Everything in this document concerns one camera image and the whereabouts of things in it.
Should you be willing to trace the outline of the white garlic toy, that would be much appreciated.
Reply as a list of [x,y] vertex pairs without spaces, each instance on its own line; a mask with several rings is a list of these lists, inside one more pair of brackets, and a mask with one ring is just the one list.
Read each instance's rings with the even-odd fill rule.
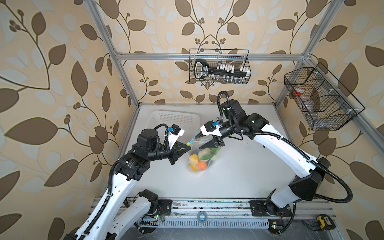
[[199,159],[202,159],[203,157],[209,156],[210,154],[211,154],[210,149],[203,149],[198,153],[198,157],[199,157]]

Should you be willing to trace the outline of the yellow lemon toy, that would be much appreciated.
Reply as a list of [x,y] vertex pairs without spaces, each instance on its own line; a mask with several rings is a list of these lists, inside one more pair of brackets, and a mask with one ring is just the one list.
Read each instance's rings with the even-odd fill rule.
[[198,155],[196,155],[196,154],[191,155],[191,156],[189,157],[189,159],[190,159],[190,163],[193,164],[193,165],[197,165],[198,162],[199,162],[199,157],[198,157]]

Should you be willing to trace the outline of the clear zip top bag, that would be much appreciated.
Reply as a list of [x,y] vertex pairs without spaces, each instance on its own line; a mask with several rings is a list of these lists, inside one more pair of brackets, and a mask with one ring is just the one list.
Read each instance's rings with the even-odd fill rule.
[[187,152],[188,157],[188,169],[192,173],[199,173],[207,170],[218,159],[219,152],[222,147],[204,147],[204,144],[213,140],[211,136],[203,135],[198,138],[200,130],[198,130],[194,137],[188,142],[188,146],[191,147]]

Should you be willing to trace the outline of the orange toy fruit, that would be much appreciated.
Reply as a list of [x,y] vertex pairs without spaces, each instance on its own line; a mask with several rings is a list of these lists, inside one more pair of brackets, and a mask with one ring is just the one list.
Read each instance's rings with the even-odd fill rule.
[[204,162],[204,161],[199,161],[199,162],[197,163],[197,168],[198,168],[200,171],[204,171],[204,170],[206,170],[207,167],[208,167],[208,165],[207,165],[207,163]]

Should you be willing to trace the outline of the white plastic basket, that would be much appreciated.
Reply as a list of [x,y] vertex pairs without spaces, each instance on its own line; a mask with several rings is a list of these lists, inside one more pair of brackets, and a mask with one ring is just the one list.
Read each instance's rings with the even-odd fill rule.
[[187,144],[200,128],[201,119],[196,114],[172,112],[172,111],[154,111],[149,117],[147,128],[154,128],[159,124],[166,124],[169,127],[172,124],[178,125],[185,133],[178,138],[178,141]]

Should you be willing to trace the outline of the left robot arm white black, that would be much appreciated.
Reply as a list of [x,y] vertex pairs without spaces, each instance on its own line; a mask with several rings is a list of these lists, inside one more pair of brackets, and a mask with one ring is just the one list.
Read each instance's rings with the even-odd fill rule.
[[177,125],[160,124],[144,129],[137,142],[110,169],[108,187],[101,200],[85,223],[65,236],[66,240],[119,240],[140,218],[159,211],[159,196],[149,190],[139,193],[138,198],[123,213],[118,211],[129,193],[151,162],[167,159],[171,165],[191,147],[178,141],[184,130]]

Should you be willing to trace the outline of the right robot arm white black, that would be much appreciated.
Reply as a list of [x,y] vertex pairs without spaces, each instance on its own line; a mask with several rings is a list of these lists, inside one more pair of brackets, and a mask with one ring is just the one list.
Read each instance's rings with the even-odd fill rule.
[[[312,201],[314,198],[332,203],[346,204],[353,199],[351,188],[336,174],[329,170],[330,162],[325,158],[309,155],[290,140],[281,135],[264,117],[253,113],[247,115],[237,100],[231,100],[228,92],[221,91],[217,96],[220,117],[208,121],[201,127],[197,138],[211,136],[212,139],[200,149],[219,148],[225,145],[225,138],[245,136],[266,147],[287,164],[295,173],[294,179],[284,187],[272,191],[265,205],[269,211],[283,209],[289,204],[301,200]],[[317,193],[325,175],[336,180],[346,190],[346,197],[334,199]]]

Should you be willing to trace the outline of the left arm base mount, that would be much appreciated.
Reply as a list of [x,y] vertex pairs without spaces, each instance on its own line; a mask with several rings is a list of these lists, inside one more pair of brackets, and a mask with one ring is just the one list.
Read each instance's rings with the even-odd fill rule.
[[133,210],[134,214],[143,214],[143,217],[154,217],[156,215],[169,215],[172,210],[172,200],[150,200],[144,197],[136,199],[128,210]]

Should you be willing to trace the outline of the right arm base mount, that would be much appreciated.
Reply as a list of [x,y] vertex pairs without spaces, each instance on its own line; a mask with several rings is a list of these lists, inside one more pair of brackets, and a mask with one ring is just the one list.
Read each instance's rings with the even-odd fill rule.
[[253,217],[291,217],[292,211],[289,206],[277,207],[274,203],[264,200],[249,201]]

